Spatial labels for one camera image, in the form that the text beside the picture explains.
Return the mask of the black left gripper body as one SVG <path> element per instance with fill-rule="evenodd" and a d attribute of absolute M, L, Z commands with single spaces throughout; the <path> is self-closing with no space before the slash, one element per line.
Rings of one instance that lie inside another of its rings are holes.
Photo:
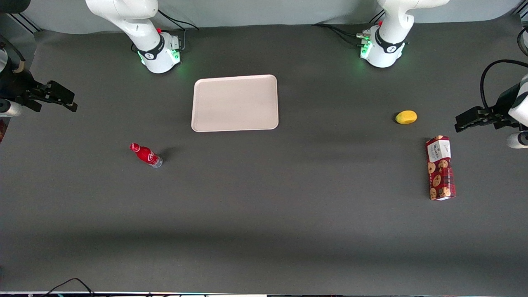
<path fill-rule="evenodd" d="M 466 130 L 471 127 L 493 125 L 496 130 L 500 129 L 495 113 L 492 108 L 476 106 L 455 117 L 456 123 L 464 124 Z"/>

